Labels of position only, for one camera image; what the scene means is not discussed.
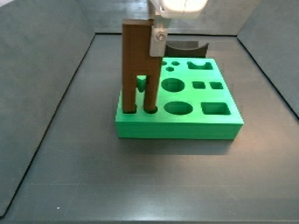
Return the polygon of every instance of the metal bracket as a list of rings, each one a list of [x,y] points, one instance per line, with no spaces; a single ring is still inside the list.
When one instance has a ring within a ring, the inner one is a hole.
[[[164,56],[169,23],[170,19],[161,17],[158,12],[156,11],[153,15],[153,26],[152,26],[150,48],[149,48],[150,57]]]

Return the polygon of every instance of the square hole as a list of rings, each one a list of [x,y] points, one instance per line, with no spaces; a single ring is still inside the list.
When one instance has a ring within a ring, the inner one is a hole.
[[[212,89],[222,89],[221,83],[220,83],[220,82],[216,82],[216,81],[212,81],[212,82],[209,83],[209,87],[210,87]]]
[[[205,84],[204,84],[202,81],[193,81],[190,84],[192,84],[193,88],[198,88],[198,89],[204,89],[205,88]]]
[[[204,115],[228,116],[229,107],[224,102],[202,102],[200,104],[201,112]]]

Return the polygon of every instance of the green shape sorter block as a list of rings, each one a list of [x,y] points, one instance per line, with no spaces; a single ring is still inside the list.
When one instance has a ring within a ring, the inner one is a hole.
[[[118,137],[233,139],[244,124],[213,59],[162,58],[154,114],[142,102],[136,91],[136,113],[124,114],[120,95]]]

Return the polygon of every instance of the gray wall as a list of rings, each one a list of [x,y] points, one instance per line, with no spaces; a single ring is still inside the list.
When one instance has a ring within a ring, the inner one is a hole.
[[[0,7],[0,216],[93,36],[74,0]]]
[[[297,0],[264,0],[237,38],[299,117],[297,11]]]
[[[148,0],[77,0],[96,32],[121,32],[124,18],[148,19]],[[209,0],[196,20],[173,20],[169,33],[237,35],[261,0]]]

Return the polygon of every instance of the black curved piece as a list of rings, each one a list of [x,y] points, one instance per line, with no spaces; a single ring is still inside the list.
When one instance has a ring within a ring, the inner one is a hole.
[[[197,41],[166,41],[164,57],[166,58],[205,58],[209,43],[198,46]]]

